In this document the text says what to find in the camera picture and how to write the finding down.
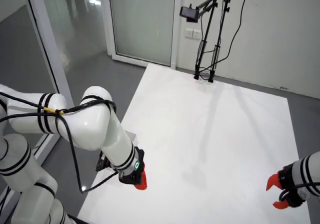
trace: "door frame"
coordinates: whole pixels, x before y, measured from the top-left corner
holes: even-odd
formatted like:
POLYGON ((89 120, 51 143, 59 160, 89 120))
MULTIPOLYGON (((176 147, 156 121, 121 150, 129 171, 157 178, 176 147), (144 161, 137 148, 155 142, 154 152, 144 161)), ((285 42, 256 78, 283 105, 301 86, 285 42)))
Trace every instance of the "door frame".
MULTIPOLYGON (((171 61, 170 68, 176 69, 177 66, 177 55, 178 55, 178 40, 179 40, 179 28, 180 28, 180 8, 182 5, 182 0, 174 0, 174 12, 173 12, 173 30, 172 30, 172 43, 171 43, 171 61)), ((112 20, 111 3, 110 0, 101 0, 102 5, 102 15, 105 24, 105 35, 108 55, 112 57, 113 60, 130 63, 142 67, 147 67, 150 63, 149 61, 139 60, 136 58, 131 58, 127 56, 122 56, 117 54, 115 49, 116 42, 114 36, 114 26, 112 20)))
MULTIPOLYGON (((73 107, 74 102, 60 60, 59 51, 44 0, 25 1, 54 90, 56 93, 60 93, 66 98, 68 107, 73 107)), ((59 134, 43 134, 39 139, 32 152, 40 165, 43 164, 59 138, 59 134)), ((5 188, 0 195, 0 200, 4 198, 6 190, 7 188, 5 188)), ((19 201, 19 198, 20 193, 10 191, 0 216, 0 223, 5 223, 19 201)))

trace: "black cable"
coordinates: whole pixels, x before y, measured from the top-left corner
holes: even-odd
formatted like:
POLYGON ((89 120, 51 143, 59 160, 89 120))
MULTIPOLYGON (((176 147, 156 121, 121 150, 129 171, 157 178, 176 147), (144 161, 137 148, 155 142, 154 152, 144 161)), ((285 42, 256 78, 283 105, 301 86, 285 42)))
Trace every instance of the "black cable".
POLYGON ((279 201, 280 202, 283 202, 285 199, 286 199, 286 195, 287 193, 291 192, 291 191, 294 191, 298 188, 304 188, 304 187, 312 187, 312 186, 320 186, 320 182, 315 182, 315 183, 303 183, 303 184, 297 184, 293 187, 290 187, 290 188, 286 188, 284 189, 280 195, 279 195, 279 201))
MULTIPOLYGON (((75 112, 75 111, 79 111, 81 109, 85 109, 85 108, 88 108, 88 107, 91 107, 91 106, 94 106, 94 105, 98 105, 98 104, 111 104, 113 105, 113 108, 115 109, 114 112, 116 112, 116 105, 115 103, 113 103, 112 101, 109 101, 109 100, 94 100, 94 101, 90 101, 86 104, 82 104, 82 105, 79 105, 77 107, 74 107, 74 108, 71 108, 71 109, 64 109, 64 113, 70 113, 70 112, 75 112)), ((95 185, 94 187, 91 187, 89 189, 86 189, 86 190, 82 190, 82 183, 81 183, 81 178, 80 178, 80 171, 79 171, 79 166, 78 166, 78 161, 77 161, 77 156, 76 156, 76 152, 75 152, 75 147, 74 147, 74 144, 73 144, 73 139, 72 139, 72 135, 71 135, 71 132, 70 132, 70 128, 68 126, 68 123, 67 121, 65 120, 65 118, 58 114, 58 112, 60 112, 60 110, 57 110, 57 113, 24 113, 24 114, 13 114, 13 115, 9 115, 9 116, 6 116, 6 117, 3 117, 0 119, 0 123, 3 122, 3 121, 6 121, 6 120, 9 120, 9 119, 12 119, 12 118, 21 118, 21 117, 34 117, 34 116, 50 116, 50 117, 56 117, 56 118, 59 118, 64 126, 65 126, 65 129, 66 129, 66 132, 67 132, 67 136, 68 136, 68 139, 69 139, 69 143, 70 143, 70 148, 71 148, 71 154, 72 154, 72 158, 73 158, 73 163, 74 163, 74 167, 75 167, 75 173, 76 173, 76 178, 77 178, 77 182, 78 182, 78 188, 79 188, 79 191, 84 194, 84 193, 87 193, 87 192, 90 192, 96 188, 98 188, 99 186, 101 186, 103 183, 105 183, 106 181, 108 181, 110 178, 112 178, 113 176, 115 176, 116 174, 118 174, 118 172, 114 172, 113 174, 111 174, 110 176, 108 176, 107 178, 105 178, 104 180, 102 180, 100 183, 98 183, 97 185, 95 185)))
POLYGON ((243 1, 244 1, 244 2, 242 3, 241 12, 240 12, 240 24, 239 24, 239 27, 238 27, 238 29, 236 30, 236 32, 235 32, 235 34, 234 34, 234 36, 233 36, 232 40, 231 40, 231 44, 230 44, 230 48, 229 48, 228 54, 227 54, 227 56, 226 56, 225 58, 223 58, 223 59, 219 60, 217 63, 220 63, 220 62, 222 62, 222 61, 226 60, 226 59, 229 57, 229 55, 230 55, 231 47, 232 47, 232 43, 234 42, 234 39, 235 39, 235 37, 236 37, 236 35, 237 35, 238 31, 240 30, 241 23, 242 23, 242 13, 243 13, 243 9, 244 9, 245 1, 246 1, 246 0, 243 0, 243 1))
POLYGON ((6 98, 13 99, 13 100, 15 100, 15 101, 19 101, 19 102, 21 102, 21 103, 28 104, 28 105, 30 105, 30 106, 32 106, 32 107, 35 107, 35 108, 44 109, 44 107, 41 106, 41 105, 38 105, 38 104, 35 104, 35 103, 32 103, 32 102, 26 101, 26 100, 21 99, 21 98, 13 97, 13 96, 11 96, 11 95, 9 95, 9 94, 6 94, 6 93, 3 93, 3 92, 0 92, 0 95, 4 96, 4 97, 6 97, 6 98))
POLYGON ((7 200, 7 197, 8 197, 8 195, 9 195, 10 191, 11 191, 11 188, 8 186, 8 187, 6 188, 5 195, 4 195, 3 199, 2 199, 1 202, 0 202, 0 206, 1 206, 1 207, 0 207, 0 216, 1 216, 2 211, 3 211, 3 209, 4 209, 4 206, 5 206, 5 203, 6 203, 6 200, 7 200))
POLYGON ((202 39, 201 40, 203 40, 203 38, 204 38, 204 29, 203 29, 203 26, 202 26, 202 16, 201 16, 201 18, 200 18, 200 22, 201 22, 201 34, 202 34, 202 39))

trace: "glass door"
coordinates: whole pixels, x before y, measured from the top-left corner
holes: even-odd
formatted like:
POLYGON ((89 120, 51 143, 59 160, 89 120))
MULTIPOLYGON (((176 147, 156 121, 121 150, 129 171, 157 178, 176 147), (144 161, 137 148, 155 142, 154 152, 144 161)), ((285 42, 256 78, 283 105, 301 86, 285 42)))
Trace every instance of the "glass door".
MULTIPOLYGON (((0 0, 0 83, 21 92, 61 93, 73 106, 65 73, 52 38, 43 0, 0 0)), ((15 133, 9 124, 4 135, 15 133)), ((37 161, 42 164, 59 139, 53 134, 25 134, 37 161)), ((7 185, 0 178, 0 201, 7 185)), ((10 191, 0 223, 5 223, 19 200, 10 191)))
POLYGON ((105 0, 102 5, 113 59, 176 68, 181 0, 105 0))

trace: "yellow cable tie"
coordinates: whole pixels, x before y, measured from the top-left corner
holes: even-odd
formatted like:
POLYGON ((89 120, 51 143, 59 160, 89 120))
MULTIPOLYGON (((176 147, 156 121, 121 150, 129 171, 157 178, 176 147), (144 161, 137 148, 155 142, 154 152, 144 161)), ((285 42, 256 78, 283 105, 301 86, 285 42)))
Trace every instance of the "yellow cable tie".
POLYGON ((46 108, 46 107, 44 107, 44 111, 47 111, 47 112, 49 112, 49 113, 56 113, 55 110, 53 110, 53 109, 51 109, 51 108, 46 108))

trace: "power cord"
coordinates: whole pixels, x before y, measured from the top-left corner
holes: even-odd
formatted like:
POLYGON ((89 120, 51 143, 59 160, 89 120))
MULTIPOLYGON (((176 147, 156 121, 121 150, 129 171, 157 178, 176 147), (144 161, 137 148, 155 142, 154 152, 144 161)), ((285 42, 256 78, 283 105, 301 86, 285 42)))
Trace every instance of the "power cord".
POLYGON ((75 147, 74 147, 72 135, 71 135, 70 128, 68 126, 67 121, 62 116, 65 113, 76 112, 76 111, 79 111, 79 110, 82 110, 82 109, 85 109, 85 108, 88 108, 88 107, 91 107, 91 106, 94 106, 94 105, 98 105, 98 104, 106 104, 108 107, 111 105, 113 107, 114 112, 116 112, 117 109, 116 109, 115 103, 113 103, 112 101, 109 101, 109 100, 94 100, 94 101, 90 101, 88 103, 85 103, 85 104, 82 104, 82 105, 79 105, 79 106, 76 106, 76 107, 73 107, 73 108, 70 108, 70 109, 52 110, 50 108, 44 108, 44 107, 42 107, 40 105, 37 105, 35 103, 29 102, 29 101, 26 101, 26 100, 23 100, 23 99, 16 98, 16 97, 13 97, 11 95, 8 95, 8 94, 2 93, 2 92, 0 92, 0 95, 3 95, 5 97, 11 98, 13 100, 16 100, 16 101, 19 101, 19 102, 22 102, 22 103, 29 104, 30 106, 33 106, 33 107, 40 107, 41 109, 47 111, 47 112, 44 112, 44 113, 38 113, 37 112, 37 113, 25 113, 25 114, 9 115, 9 116, 1 118, 0 119, 0 123, 4 122, 6 120, 12 119, 12 118, 35 117, 35 116, 37 116, 37 117, 39 117, 39 116, 56 117, 56 122, 58 121, 58 119, 60 119, 63 122, 63 124, 65 126, 65 129, 66 129, 66 132, 67 132, 68 140, 69 140, 69 143, 70 143, 71 154, 72 154, 73 163, 74 163, 74 167, 75 167, 75 173, 76 173, 76 179, 77 179, 77 183, 78 183, 78 188, 79 188, 79 191, 82 194, 90 192, 90 191, 98 188, 103 183, 108 181, 110 178, 112 178, 113 176, 118 174, 118 172, 114 172, 113 174, 111 174, 110 176, 108 176, 107 178, 105 178, 104 180, 102 180, 101 182, 96 184, 95 186, 93 186, 91 188, 88 188, 88 189, 85 189, 85 190, 82 190, 80 171, 79 171, 79 166, 78 166, 78 161, 77 161, 77 156, 76 156, 76 152, 75 152, 75 147))

